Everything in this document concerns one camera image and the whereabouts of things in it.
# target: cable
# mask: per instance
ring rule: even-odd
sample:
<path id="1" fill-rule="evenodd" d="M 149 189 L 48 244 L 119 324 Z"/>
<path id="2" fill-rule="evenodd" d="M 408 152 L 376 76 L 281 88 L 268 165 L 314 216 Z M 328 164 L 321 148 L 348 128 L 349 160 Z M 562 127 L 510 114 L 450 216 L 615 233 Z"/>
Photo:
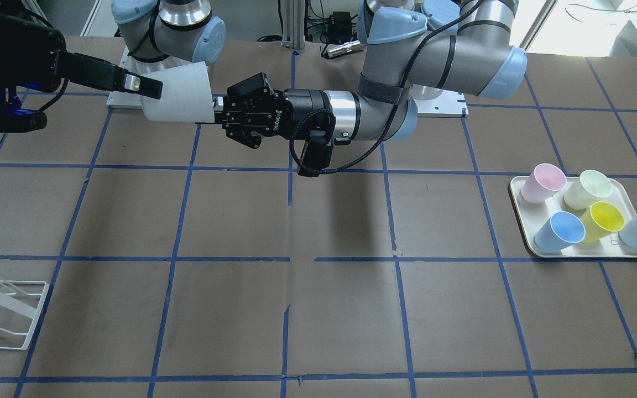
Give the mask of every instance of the cable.
<path id="1" fill-rule="evenodd" d="M 567 15 L 569 15 L 573 20 L 576 20 L 577 22 L 581 22 L 581 23 L 586 23 L 586 21 L 584 20 L 580 20 L 579 18 L 577 18 L 576 16 L 572 15 L 571 12 L 569 12 L 569 9 L 567 7 L 581 7 L 581 8 L 586 8 L 588 10 L 592 10 L 592 11 L 602 11 L 602 12 L 608 12 L 608 13 L 637 13 L 636 11 L 632 11 L 635 7 L 637 7 L 637 4 L 626 8 L 625 10 L 609 10 L 606 8 L 594 8 L 594 7 L 589 7 L 587 5 L 584 4 L 579 4 L 579 3 L 569 3 L 566 6 L 564 6 L 564 12 L 567 13 Z M 604 23 L 604 25 L 617 25 L 616 23 Z"/>
<path id="2" fill-rule="evenodd" d="M 65 93 L 66 88 L 68 88 L 68 79 L 64 78 L 63 84 L 60 86 L 60 90 L 58 90 L 58 94 L 56 94 L 55 97 L 51 98 L 51 101 L 46 102 L 43 106 L 38 108 L 38 111 L 43 112 L 46 109 L 50 108 L 51 105 L 56 103 L 56 101 L 60 100 L 60 97 L 63 96 L 63 93 Z"/>
<path id="3" fill-rule="evenodd" d="M 44 25 L 48 26 L 49 28 L 53 29 L 53 25 L 51 25 L 50 22 L 48 22 L 46 20 L 46 18 L 43 18 L 43 16 L 38 15 L 37 13 L 29 10 L 28 8 L 21 8 L 21 10 L 23 11 L 23 13 L 25 13 L 26 15 L 29 15 L 33 18 L 36 18 L 37 20 L 41 21 L 41 23 L 43 23 Z"/>
<path id="4" fill-rule="evenodd" d="M 258 42 L 278 42 L 281 41 L 280 35 L 266 35 L 257 39 Z"/>
<path id="5" fill-rule="evenodd" d="M 279 13 L 279 24 L 281 26 L 281 37 L 284 37 L 284 18 L 281 17 L 281 0 L 276 0 L 276 12 Z"/>
<path id="6" fill-rule="evenodd" d="M 343 23 L 341 23 L 341 26 L 338 27 L 338 29 L 336 29 L 336 32 L 341 31 L 341 29 L 343 29 L 344 27 L 346 27 L 347 23 L 351 23 L 354 19 L 356 19 L 358 17 L 358 14 L 354 15 L 351 17 L 351 19 L 349 20 L 345 20 L 343 21 Z M 328 44 L 331 42 L 331 39 L 333 39 L 332 37 L 328 37 L 328 34 L 326 34 L 326 45 L 323 46 L 323 50 L 321 50 L 321 57 L 322 58 L 327 58 L 328 56 L 326 55 L 326 53 L 328 52 Z"/>
<path id="7" fill-rule="evenodd" d="M 156 17 L 157 15 L 159 15 L 160 5 L 161 5 L 161 0 L 156 0 L 156 8 L 154 8 L 152 17 L 149 19 L 149 28 L 147 28 L 147 32 L 144 33 L 144 36 L 142 36 L 142 39 L 139 41 L 139 43 L 136 46 L 134 46 L 134 50 L 129 51 L 127 53 L 127 56 L 133 56 L 134 54 L 136 54 L 137 51 L 139 51 L 139 49 L 142 48 L 142 45 L 147 40 L 147 38 L 151 37 L 152 31 L 154 30 L 154 26 L 156 25 Z"/>
<path id="8" fill-rule="evenodd" d="M 419 53 L 422 52 L 422 49 L 424 48 L 425 45 L 427 45 L 427 42 L 431 40 L 438 33 L 442 33 L 444 30 L 447 30 L 448 28 L 454 25 L 457 25 L 461 21 L 468 18 L 469 15 L 471 15 L 478 7 L 481 6 L 481 3 L 483 3 L 483 1 L 484 0 L 478 0 L 476 4 L 473 7 L 471 7 L 470 10 L 463 13 L 463 15 L 447 23 L 446 25 L 438 28 L 437 30 L 434 30 L 432 33 L 430 33 L 424 39 L 422 39 L 422 41 L 417 46 L 416 50 L 414 50 L 414 53 L 412 53 L 412 56 L 410 56 L 409 61 L 407 61 L 407 65 L 405 66 L 404 71 L 402 71 L 402 79 L 400 80 L 400 87 L 404 88 L 405 84 L 407 84 L 407 78 L 409 77 L 409 73 L 412 71 L 412 66 L 414 66 L 414 62 L 417 60 L 417 56 L 419 55 Z M 314 174 L 334 174 L 334 173 L 343 171 L 345 169 L 349 169 L 353 166 L 356 166 L 356 164 L 361 163 L 361 161 L 365 160 L 365 158 L 370 156 L 370 154 L 374 152 L 378 146 L 380 146 L 380 143 L 382 143 L 382 141 L 387 136 L 387 133 L 390 131 L 390 126 L 392 125 L 392 121 L 394 121 L 395 115 L 397 114 L 397 110 L 399 109 L 399 107 L 400 107 L 400 104 L 397 104 L 397 103 L 394 106 L 392 106 L 392 111 L 390 111 L 390 115 L 387 117 L 385 128 L 383 129 L 382 134 L 380 135 L 380 138 L 377 139 L 375 144 L 372 147 L 370 147 L 370 149 L 368 149 L 367 152 L 362 154 L 362 156 L 357 158 L 356 160 L 351 161 L 351 163 L 344 164 L 343 166 L 336 167 L 335 169 L 314 170 L 304 166 L 303 163 L 301 163 L 301 160 L 299 159 L 299 157 L 296 156 L 296 150 L 294 149 L 294 141 L 296 139 L 296 135 L 299 133 L 299 128 L 301 128 L 308 121 L 309 116 L 306 116 L 306 118 L 302 119 L 301 122 L 299 122 L 299 124 L 296 125 L 296 127 L 294 128 L 294 131 L 291 132 L 291 139 L 289 140 L 289 151 L 291 152 L 291 158 L 294 159 L 299 169 L 304 169 Z M 326 108 L 317 109 L 314 112 L 312 112 L 314 113 L 314 115 L 318 113 L 329 113 L 333 115 L 333 113 L 331 113 L 331 111 L 329 111 Z"/>

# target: light yellow cup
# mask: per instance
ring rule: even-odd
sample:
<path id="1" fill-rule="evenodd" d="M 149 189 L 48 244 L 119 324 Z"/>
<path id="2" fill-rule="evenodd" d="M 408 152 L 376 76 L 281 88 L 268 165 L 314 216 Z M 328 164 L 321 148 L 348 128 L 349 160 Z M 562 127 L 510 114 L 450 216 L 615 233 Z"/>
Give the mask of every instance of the light yellow cup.
<path id="1" fill-rule="evenodd" d="M 591 243 L 618 232 L 624 227 L 624 215 L 610 203 L 595 202 L 580 217 L 586 236 L 584 242 Z"/>

